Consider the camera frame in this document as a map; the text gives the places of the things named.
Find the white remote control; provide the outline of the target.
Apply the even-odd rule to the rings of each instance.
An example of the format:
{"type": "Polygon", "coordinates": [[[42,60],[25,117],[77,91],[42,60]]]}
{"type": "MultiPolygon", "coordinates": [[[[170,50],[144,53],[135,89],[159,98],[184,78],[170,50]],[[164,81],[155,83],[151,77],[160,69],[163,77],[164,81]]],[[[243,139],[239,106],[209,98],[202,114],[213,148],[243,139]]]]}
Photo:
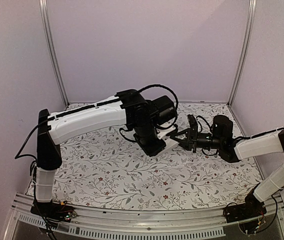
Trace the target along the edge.
{"type": "Polygon", "coordinates": [[[173,140],[170,137],[164,137],[163,140],[165,142],[165,148],[164,148],[165,151],[175,148],[179,145],[178,141],[173,140]]]}

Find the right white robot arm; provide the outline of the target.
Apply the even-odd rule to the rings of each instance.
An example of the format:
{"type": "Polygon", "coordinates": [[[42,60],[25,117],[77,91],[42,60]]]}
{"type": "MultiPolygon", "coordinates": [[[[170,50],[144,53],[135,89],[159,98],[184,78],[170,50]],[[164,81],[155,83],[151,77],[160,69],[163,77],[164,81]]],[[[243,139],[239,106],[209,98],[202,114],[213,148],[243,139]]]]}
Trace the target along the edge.
{"type": "MultiPolygon", "coordinates": [[[[216,149],[220,158],[228,163],[273,153],[284,154],[284,126],[249,137],[233,137],[234,124],[225,115],[213,118],[209,133],[199,132],[198,121],[193,115],[189,114],[187,119],[189,128],[170,135],[185,150],[216,149]]],[[[284,164],[254,188],[246,197],[248,201],[241,206],[240,213],[244,218],[251,218],[260,210],[260,203],[283,187],[284,164]]]]}

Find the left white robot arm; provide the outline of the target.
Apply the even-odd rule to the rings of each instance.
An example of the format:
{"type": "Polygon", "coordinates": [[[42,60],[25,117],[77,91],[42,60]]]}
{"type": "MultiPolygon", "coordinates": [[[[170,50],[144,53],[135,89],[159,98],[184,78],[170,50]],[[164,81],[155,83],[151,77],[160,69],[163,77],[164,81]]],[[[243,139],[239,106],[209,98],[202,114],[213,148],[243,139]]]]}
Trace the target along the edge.
{"type": "Polygon", "coordinates": [[[134,131],[132,142],[154,157],[173,147],[165,136],[177,129],[178,106],[178,97],[169,87],[151,84],[72,110],[41,110],[37,125],[26,137],[29,140],[37,132],[36,155],[29,155],[35,164],[33,196],[37,209],[45,217],[52,217],[57,211],[51,201],[55,173],[62,165],[63,142],[103,128],[126,126],[127,132],[134,131]]]}

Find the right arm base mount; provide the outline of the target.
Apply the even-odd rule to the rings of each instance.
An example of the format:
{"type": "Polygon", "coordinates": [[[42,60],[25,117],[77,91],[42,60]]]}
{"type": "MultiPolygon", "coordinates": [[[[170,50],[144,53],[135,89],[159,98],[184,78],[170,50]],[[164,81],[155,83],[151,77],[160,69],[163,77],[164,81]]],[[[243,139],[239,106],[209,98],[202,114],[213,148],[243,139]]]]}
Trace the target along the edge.
{"type": "Polygon", "coordinates": [[[250,218],[259,217],[267,213],[264,202],[260,202],[254,196],[254,189],[244,198],[244,203],[228,204],[223,209],[223,216],[227,223],[238,222],[250,218]]]}

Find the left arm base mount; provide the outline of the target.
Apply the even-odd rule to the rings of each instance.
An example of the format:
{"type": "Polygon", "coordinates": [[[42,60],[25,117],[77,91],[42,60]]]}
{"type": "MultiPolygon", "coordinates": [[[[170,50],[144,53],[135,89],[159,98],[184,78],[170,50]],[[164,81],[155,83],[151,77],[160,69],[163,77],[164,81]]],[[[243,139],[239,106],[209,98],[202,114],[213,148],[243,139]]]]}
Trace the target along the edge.
{"type": "Polygon", "coordinates": [[[30,212],[51,222],[70,222],[71,219],[77,216],[75,208],[69,205],[67,200],[62,202],[53,202],[52,200],[50,202],[39,202],[36,194],[33,197],[30,212]]]}

